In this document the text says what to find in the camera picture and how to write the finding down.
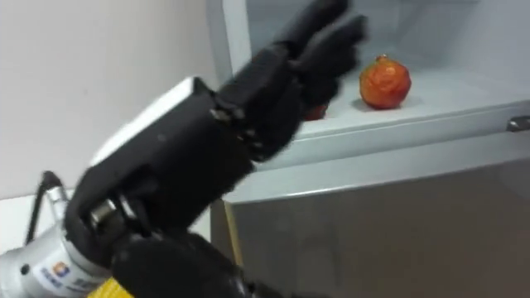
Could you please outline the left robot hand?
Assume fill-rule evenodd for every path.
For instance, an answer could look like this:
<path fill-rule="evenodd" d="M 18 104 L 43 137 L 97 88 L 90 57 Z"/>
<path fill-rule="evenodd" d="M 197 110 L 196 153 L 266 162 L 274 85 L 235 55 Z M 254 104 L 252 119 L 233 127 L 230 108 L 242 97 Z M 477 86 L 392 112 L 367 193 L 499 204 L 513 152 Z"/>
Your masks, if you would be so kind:
<path fill-rule="evenodd" d="M 135 297 L 278 297 L 190 226 L 293 140 L 358 60 L 368 19 L 314 1 L 219 89 L 191 77 L 145 127 L 96 157 L 67 207 L 67 238 Z"/>

